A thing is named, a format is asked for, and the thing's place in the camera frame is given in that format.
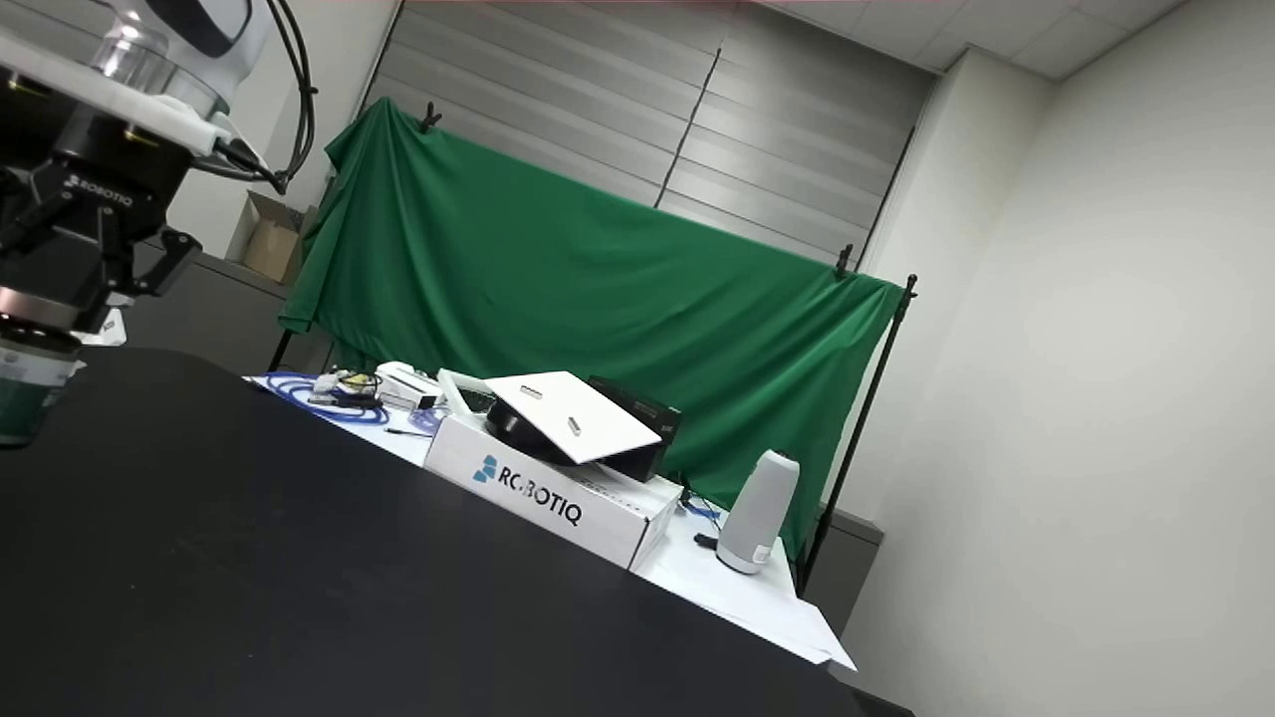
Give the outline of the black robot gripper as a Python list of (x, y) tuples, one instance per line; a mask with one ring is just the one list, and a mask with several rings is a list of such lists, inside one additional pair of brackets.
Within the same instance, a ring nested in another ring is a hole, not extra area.
[(36, 79), (0, 83), (0, 315), (93, 328), (110, 295), (163, 295), (198, 245), (167, 225), (191, 151)]

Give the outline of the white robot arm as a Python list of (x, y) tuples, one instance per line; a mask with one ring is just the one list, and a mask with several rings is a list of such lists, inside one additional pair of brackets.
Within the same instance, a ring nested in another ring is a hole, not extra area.
[[(292, 0), (101, 0), (72, 56), (8, 27), (0, 89), (0, 323), (69, 334), (117, 295), (159, 295), (198, 255), (167, 206), (191, 170), (285, 190), (315, 149), (315, 74)], [(272, 167), (230, 125), (230, 92), (279, 42), (295, 89), (292, 155)]]

